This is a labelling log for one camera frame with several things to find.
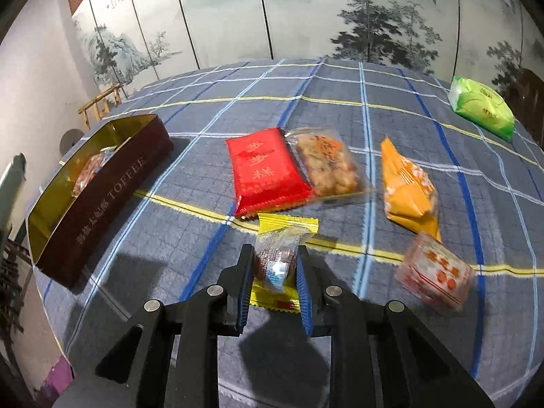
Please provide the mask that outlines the clear brown nut-brittle packet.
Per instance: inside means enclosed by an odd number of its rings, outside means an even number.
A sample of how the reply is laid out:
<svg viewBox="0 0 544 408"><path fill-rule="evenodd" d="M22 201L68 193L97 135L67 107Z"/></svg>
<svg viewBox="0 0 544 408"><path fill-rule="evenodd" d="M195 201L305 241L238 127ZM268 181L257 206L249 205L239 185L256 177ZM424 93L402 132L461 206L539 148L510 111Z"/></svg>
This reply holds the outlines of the clear brown nut-brittle packet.
<svg viewBox="0 0 544 408"><path fill-rule="evenodd" d="M333 127L301 127L284 135L311 192L303 204L357 204L374 187L340 133Z"/></svg>

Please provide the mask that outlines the white red-printed cake packet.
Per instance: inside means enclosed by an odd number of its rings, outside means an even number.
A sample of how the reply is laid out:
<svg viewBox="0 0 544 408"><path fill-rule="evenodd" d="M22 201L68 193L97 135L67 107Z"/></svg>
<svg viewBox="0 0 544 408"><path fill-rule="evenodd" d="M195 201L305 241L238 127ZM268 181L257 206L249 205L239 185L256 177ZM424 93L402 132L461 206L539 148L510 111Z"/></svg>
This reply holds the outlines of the white red-printed cake packet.
<svg viewBox="0 0 544 408"><path fill-rule="evenodd" d="M437 311L461 311L474 275L470 265L421 231L409 245L395 280Z"/></svg>

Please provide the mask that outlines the dark wooden chair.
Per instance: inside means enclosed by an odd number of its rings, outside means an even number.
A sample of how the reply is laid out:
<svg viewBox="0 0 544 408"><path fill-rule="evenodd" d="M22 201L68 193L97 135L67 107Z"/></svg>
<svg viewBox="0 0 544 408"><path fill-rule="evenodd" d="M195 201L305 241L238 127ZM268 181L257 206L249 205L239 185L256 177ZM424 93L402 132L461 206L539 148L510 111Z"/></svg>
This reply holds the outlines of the dark wooden chair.
<svg viewBox="0 0 544 408"><path fill-rule="evenodd" d="M543 148L544 82L533 71L521 68L504 99L514 117Z"/></svg>

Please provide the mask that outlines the round stone millstone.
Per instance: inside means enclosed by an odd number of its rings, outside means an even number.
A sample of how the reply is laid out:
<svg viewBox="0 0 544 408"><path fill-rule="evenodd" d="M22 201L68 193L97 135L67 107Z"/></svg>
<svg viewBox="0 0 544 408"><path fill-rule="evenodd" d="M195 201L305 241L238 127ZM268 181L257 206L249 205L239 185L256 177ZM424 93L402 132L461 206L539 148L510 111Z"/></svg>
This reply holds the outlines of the round stone millstone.
<svg viewBox="0 0 544 408"><path fill-rule="evenodd" d="M65 155L82 137L84 132L80 129L70 129L66 131L59 143L59 153Z"/></svg>

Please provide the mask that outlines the painted folding screen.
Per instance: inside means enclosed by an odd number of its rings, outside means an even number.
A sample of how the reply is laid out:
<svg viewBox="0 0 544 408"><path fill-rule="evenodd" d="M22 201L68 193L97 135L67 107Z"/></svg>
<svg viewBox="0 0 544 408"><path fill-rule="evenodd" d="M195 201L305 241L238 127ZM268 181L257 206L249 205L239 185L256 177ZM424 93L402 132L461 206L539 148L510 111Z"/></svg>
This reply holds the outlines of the painted folding screen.
<svg viewBox="0 0 544 408"><path fill-rule="evenodd" d="M100 87L127 93L256 59L337 58L458 75L505 91L543 72L543 36L520 0L68 0Z"/></svg>

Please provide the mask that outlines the orange snack packet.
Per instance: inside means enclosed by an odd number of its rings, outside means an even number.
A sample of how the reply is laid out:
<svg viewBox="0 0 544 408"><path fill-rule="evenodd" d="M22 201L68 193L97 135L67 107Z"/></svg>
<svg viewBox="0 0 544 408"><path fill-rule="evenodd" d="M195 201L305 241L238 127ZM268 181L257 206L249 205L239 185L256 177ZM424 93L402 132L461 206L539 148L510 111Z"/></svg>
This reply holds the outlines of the orange snack packet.
<svg viewBox="0 0 544 408"><path fill-rule="evenodd" d="M414 233L426 232L442 241L439 196L428 174L400 155L387 137L381 143L386 217Z"/></svg>

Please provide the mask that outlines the yellow-ended clear candy packet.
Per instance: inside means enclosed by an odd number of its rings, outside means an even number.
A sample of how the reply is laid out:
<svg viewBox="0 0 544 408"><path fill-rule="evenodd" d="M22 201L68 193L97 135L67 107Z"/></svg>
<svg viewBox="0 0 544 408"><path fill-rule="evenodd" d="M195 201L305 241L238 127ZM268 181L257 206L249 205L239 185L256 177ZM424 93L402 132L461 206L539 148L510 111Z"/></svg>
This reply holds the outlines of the yellow-ended clear candy packet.
<svg viewBox="0 0 544 408"><path fill-rule="evenodd" d="M260 213L250 304L298 313L296 264L299 246L318 233L317 218Z"/></svg>

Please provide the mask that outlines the green snack packet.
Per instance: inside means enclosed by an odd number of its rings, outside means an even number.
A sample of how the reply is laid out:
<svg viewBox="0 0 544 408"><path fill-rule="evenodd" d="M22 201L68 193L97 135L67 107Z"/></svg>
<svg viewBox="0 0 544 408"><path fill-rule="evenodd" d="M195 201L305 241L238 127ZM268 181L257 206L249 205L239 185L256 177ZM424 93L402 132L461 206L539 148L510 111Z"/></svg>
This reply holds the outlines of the green snack packet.
<svg viewBox="0 0 544 408"><path fill-rule="evenodd" d="M470 78L455 76L448 93L452 110L510 143L514 114L493 88Z"/></svg>

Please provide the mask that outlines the red snack packet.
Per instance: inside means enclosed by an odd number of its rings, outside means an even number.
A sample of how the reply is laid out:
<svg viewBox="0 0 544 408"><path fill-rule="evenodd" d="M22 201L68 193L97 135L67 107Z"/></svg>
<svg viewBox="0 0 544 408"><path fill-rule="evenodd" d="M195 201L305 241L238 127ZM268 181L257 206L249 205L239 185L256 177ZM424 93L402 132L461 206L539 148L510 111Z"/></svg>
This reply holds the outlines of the red snack packet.
<svg viewBox="0 0 544 408"><path fill-rule="evenodd" d="M303 177L278 127L226 140L236 210L244 219L307 203L312 187Z"/></svg>

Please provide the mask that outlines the dark wooden rack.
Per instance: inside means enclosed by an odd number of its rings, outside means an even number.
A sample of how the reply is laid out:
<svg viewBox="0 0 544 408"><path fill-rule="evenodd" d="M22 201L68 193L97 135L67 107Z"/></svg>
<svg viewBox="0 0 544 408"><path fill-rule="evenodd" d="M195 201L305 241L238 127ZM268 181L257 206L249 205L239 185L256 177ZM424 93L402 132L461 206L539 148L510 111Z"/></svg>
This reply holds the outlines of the dark wooden rack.
<svg viewBox="0 0 544 408"><path fill-rule="evenodd" d="M21 333L19 323L24 296L28 286L19 284L18 261L31 266L30 250L24 246L27 227L22 224L14 239L8 233L1 233L1 340L8 343L13 329Z"/></svg>

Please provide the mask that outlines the light wooden chair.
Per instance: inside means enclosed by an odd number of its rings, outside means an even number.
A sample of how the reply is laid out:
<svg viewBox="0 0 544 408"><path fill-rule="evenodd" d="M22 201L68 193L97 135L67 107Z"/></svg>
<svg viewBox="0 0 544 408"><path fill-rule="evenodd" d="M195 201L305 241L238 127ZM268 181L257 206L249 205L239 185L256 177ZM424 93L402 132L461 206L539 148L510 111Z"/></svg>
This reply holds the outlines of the light wooden chair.
<svg viewBox="0 0 544 408"><path fill-rule="evenodd" d="M88 132L90 130L90 121L88 112L92 112L98 122L109 114L113 107L118 107L122 103L121 92L123 91L123 85L117 83L88 101L82 107L79 108L78 114L82 116L84 122L84 130Z"/></svg>

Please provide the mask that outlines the clear bag of peanuts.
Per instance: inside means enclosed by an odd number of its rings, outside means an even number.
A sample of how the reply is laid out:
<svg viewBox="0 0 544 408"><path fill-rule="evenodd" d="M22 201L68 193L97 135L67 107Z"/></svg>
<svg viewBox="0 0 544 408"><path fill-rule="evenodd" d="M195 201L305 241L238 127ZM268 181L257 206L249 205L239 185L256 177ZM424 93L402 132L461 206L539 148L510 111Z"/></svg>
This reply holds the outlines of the clear bag of peanuts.
<svg viewBox="0 0 544 408"><path fill-rule="evenodd" d="M88 183L94 178L95 175L98 174L102 167L114 155L115 151L116 147L114 146L102 148L99 153L91 156L87 160L86 164L75 180L75 185L72 190L73 197L78 197L81 194Z"/></svg>

